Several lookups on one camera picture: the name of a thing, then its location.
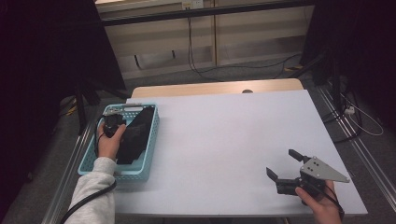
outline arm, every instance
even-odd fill
[[[99,136],[104,132],[103,128],[102,123],[98,130]],[[105,135],[100,137],[98,159],[94,162],[92,172],[79,178],[69,209],[85,197],[114,183],[113,173],[116,167],[114,160],[125,128],[124,124],[121,125],[111,138]],[[114,223],[114,206],[113,192],[109,192],[84,204],[67,219],[66,223]]]
[[[327,188],[325,193],[335,199],[334,183],[326,180]],[[312,198],[302,188],[296,188],[297,195],[312,209],[314,212],[315,222],[317,224],[341,224],[341,219],[338,213],[338,207],[325,197],[319,199]]]

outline human hand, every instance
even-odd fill
[[[334,183],[326,180],[327,188],[324,192],[336,200],[334,195]],[[315,222],[317,224],[341,224],[338,207],[328,198],[319,195],[316,199],[312,198],[302,188],[296,188],[297,195],[312,209],[314,212]]]
[[[121,126],[117,129],[114,135],[111,138],[108,138],[105,135],[104,131],[105,124],[101,123],[98,129],[98,157],[108,157],[111,160],[116,160],[117,152],[119,151],[120,141],[122,134],[125,132],[126,125],[121,124]]]

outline gray sleeve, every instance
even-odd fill
[[[96,159],[92,172],[79,178],[69,209],[85,197],[112,185],[115,180],[115,167],[116,163],[109,158]],[[114,223],[114,206],[114,195],[111,191],[84,204],[66,223]]]

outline light blue tray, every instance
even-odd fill
[[[152,155],[154,153],[155,141],[157,138],[158,125],[160,117],[158,116],[158,107],[155,104],[133,104],[133,105],[108,105],[105,108],[105,113],[117,112],[123,115],[126,119],[127,125],[134,120],[138,113],[147,106],[154,107],[153,121],[151,122],[151,129],[148,137],[148,145],[146,150],[142,152],[139,159],[132,162],[132,164],[117,165],[114,176],[118,181],[131,181],[131,180],[147,180],[149,179],[149,170],[151,167]],[[94,153],[95,143],[94,136],[85,152],[85,155],[78,167],[78,173],[85,175],[92,171],[93,163],[96,160]]]

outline white table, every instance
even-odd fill
[[[159,107],[147,182],[120,185],[116,212],[159,217],[291,217],[311,214],[279,195],[265,173],[299,176],[293,148],[349,177],[307,91],[134,98]],[[353,182],[336,183],[347,215],[367,214]]]

